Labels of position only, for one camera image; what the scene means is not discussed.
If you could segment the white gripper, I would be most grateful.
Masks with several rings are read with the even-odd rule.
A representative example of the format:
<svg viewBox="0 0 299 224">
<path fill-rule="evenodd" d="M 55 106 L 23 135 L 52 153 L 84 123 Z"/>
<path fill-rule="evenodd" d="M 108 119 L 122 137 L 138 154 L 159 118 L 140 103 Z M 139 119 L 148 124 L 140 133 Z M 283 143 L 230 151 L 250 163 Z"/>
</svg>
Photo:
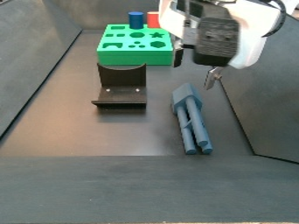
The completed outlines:
<svg viewBox="0 0 299 224">
<path fill-rule="evenodd" d="M 160 0 L 159 3 L 159 23 L 160 26 L 179 39 L 174 41 L 174 60 L 173 66 L 179 67 L 183 61 L 183 42 L 193 42 L 185 39 L 187 30 L 183 28 L 186 15 L 177 6 L 179 0 Z M 241 69 L 258 62 L 265 44 L 267 42 L 266 34 L 275 27 L 279 10 L 253 3 L 249 0 L 237 0 L 235 3 L 221 3 L 229 10 L 229 14 L 238 21 L 241 26 L 238 35 L 238 53 L 229 64 Z M 207 73 L 205 88 L 210 90 L 217 81 L 222 78 L 223 68 L 215 66 Z"/>
</svg>

